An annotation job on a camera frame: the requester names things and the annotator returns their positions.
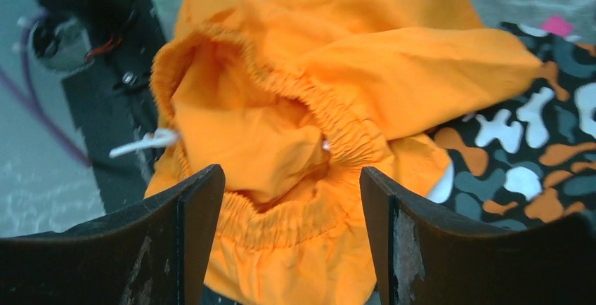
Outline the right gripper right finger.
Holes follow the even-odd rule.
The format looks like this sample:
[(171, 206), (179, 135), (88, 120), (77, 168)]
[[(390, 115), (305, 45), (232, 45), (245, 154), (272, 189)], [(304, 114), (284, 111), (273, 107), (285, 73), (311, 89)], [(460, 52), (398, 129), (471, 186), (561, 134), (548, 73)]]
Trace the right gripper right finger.
[(361, 200), (381, 304), (594, 304), (595, 214), (511, 231), (421, 197), (374, 167)]

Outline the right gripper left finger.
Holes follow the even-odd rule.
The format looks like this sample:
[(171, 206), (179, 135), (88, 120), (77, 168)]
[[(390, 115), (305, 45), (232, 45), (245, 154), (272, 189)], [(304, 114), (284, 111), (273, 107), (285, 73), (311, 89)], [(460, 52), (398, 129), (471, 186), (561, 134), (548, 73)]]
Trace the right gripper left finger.
[(224, 196), (212, 164), (61, 233), (1, 240), (2, 304), (199, 304)]

